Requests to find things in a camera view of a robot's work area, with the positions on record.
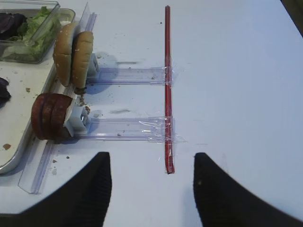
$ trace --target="sesame-free bun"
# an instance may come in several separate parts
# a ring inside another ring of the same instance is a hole
[[[94,36],[92,32],[81,32],[73,44],[71,79],[78,95],[85,93],[85,83],[93,52]]]
[[[80,25],[78,22],[67,24],[58,33],[55,41],[53,60],[59,81],[65,87],[71,81],[72,42],[79,32]]]

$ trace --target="salad greens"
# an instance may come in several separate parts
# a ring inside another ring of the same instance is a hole
[[[60,21],[55,16],[47,21],[39,33],[36,34],[37,29],[43,24],[49,14],[50,11],[46,7],[41,7],[37,15],[27,18],[27,21],[18,28],[18,34],[7,39],[8,41],[20,42],[23,45],[7,47],[1,58],[5,60],[38,62],[61,29]]]

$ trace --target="clear plastic container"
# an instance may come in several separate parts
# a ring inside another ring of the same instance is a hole
[[[40,63],[61,29],[59,7],[56,1],[0,0],[0,61]],[[26,17],[21,25],[16,14]],[[14,21],[15,27],[4,19]]]

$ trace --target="red straw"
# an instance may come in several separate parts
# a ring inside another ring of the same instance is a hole
[[[170,55],[170,6],[165,7],[165,167],[168,174],[175,173],[172,143],[172,105],[171,105],[171,55]]]

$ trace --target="white table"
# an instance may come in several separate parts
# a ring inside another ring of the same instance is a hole
[[[60,4],[78,16],[85,6],[80,0]],[[201,226],[193,164],[195,153],[206,152],[255,195],[303,220],[303,39],[284,7],[277,0],[91,0],[98,14],[94,52],[102,52],[104,65],[114,59],[137,61],[138,68],[162,65],[166,4],[178,75],[175,127],[187,141],[175,146],[176,173],[165,174],[163,144],[61,145],[43,194],[17,187],[20,168],[0,177],[0,213],[39,202],[98,151],[109,151],[113,190],[105,226]],[[109,86],[98,96],[100,105],[92,108],[104,117],[121,108],[131,112],[118,117],[164,114],[163,87]]]

